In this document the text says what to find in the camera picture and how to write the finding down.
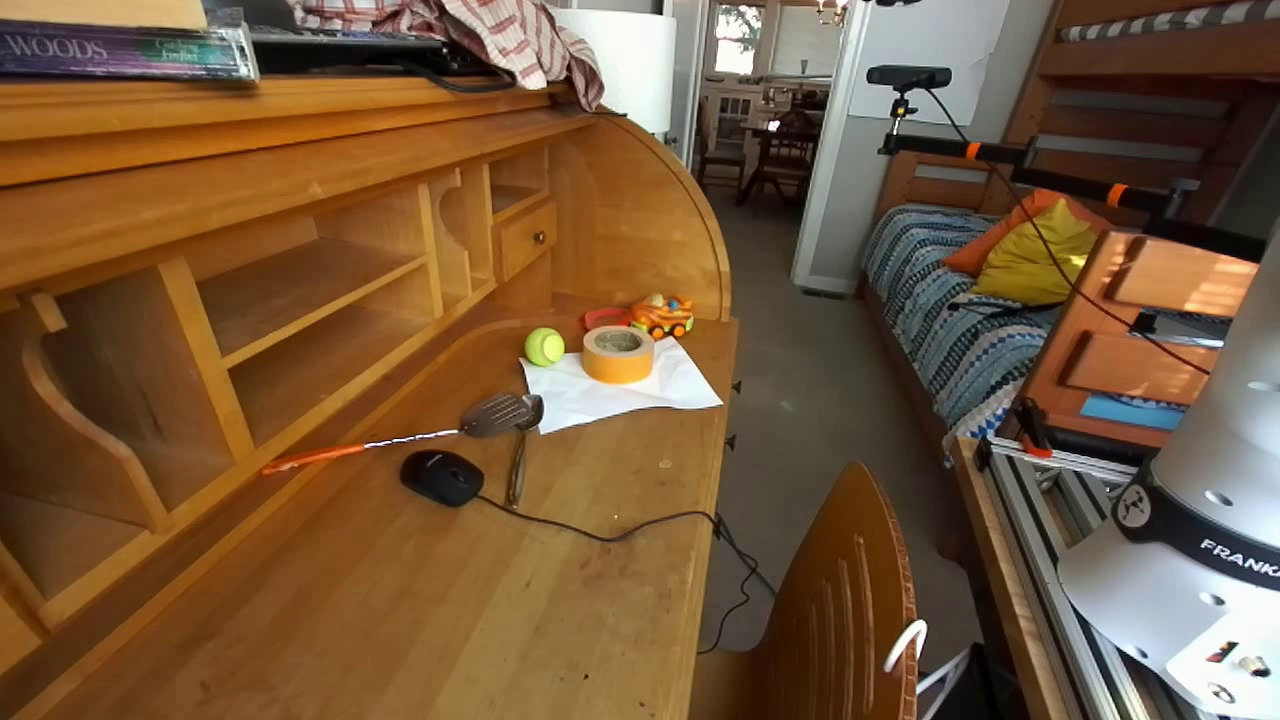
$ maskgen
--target cardboard box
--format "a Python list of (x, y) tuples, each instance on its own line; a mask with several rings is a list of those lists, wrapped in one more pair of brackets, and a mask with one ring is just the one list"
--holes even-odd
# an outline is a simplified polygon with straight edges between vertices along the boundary
[(0, 0), (0, 20), (192, 32), (208, 28), (200, 0)]

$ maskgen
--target wooden chair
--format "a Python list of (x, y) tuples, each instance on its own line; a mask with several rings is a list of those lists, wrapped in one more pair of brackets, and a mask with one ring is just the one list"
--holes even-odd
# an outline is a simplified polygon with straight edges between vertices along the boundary
[(784, 200), (804, 200), (820, 136), (816, 120), (792, 108), (772, 128), (752, 128), (752, 136), (760, 140), (760, 160), (736, 200), (752, 200), (760, 184), (772, 184)]
[(884, 656), (916, 620), (896, 516), (852, 464), (812, 520), (752, 652), (696, 664), (692, 720), (912, 720), (920, 660)]
[(708, 168), (732, 168), (732, 188), (748, 172), (748, 120), (764, 104), (764, 88), (708, 88), (696, 120), (696, 180), (708, 188)]

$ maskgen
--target bunk bed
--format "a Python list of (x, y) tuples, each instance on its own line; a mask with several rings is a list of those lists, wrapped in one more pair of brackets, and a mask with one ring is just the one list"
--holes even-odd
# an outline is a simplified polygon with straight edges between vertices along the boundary
[(1120, 236), (1180, 236), (1216, 220), (1276, 116), (1276, 96), (1280, 0), (1060, 0), (1004, 132), (1004, 148), (1028, 148), (1016, 172), (980, 156), (896, 152), (880, 224), (864, 244), (860, 296), (920, 428), (940, 448), (956, 432), (992, 432), (1032, 380), (1036, 392), (1060, 384), (1048, 356), (1060, 372), (1064, 356), (1080, 352), (1080, 328), (1060, 332), (1076, 300), (1032, 312), (972, 304), (972, 276), (944, 268), (1012, 212), (1012, 192), (1032, 192), (1036, 176), (1104, 184), (1108, 192), (1076, 200)]

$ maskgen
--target wooden desk surface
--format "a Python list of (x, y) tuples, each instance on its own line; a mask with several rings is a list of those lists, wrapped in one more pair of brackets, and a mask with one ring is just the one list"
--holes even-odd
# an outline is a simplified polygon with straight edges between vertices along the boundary
[[(452, 344), (380, 432), (448, 428), (476, 396), (524, 388), (520, 328)], [(736, 324), (684, 348), (728, 400)], [(532, 436), (520, 512), (620, 532), (716, 512), (728, 408), (636, 412)], [(448, 440), (504, 496), (516, 436)], [(712, 528), (700, 516), (592, 544), (480, 500), (440, 508), (396, 468), (408, 452), (288, 476), (248, 524), (116, 652), (32, 716), (684, 716)]]

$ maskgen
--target roll of tape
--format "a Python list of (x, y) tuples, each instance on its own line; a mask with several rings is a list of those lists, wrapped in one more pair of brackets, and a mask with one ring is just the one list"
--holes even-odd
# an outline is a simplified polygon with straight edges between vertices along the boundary
[(620, 324), (592, 328), (584, 336), (584, 368), (600, 384), (636, 384), (652, 372), (652, 340)]

